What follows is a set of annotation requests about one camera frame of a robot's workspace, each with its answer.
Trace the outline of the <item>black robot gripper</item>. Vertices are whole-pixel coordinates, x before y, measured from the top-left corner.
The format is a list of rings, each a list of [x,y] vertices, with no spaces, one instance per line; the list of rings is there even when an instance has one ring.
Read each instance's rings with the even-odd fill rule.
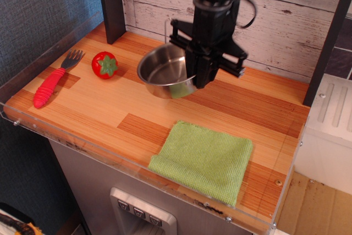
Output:
[[[189,39],[185,50],[187,78],[196,76],[196,87],[203,89],[214,81],[219,69],[236,77],[244,74],[243,61],[248,54],[233,40],[237,25],[239,1],[222,6],[209,6],[195,2],[192,35],[179,35]]]

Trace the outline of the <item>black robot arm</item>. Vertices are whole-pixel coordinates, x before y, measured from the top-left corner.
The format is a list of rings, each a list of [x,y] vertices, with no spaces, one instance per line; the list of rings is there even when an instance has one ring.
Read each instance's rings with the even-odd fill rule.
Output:
[[[233,40],[241,0],[193,0],[192,23],[172,20],[171,43],[185,50],[186,75],[198,89],[219,69],[243,75],[248,54]]]

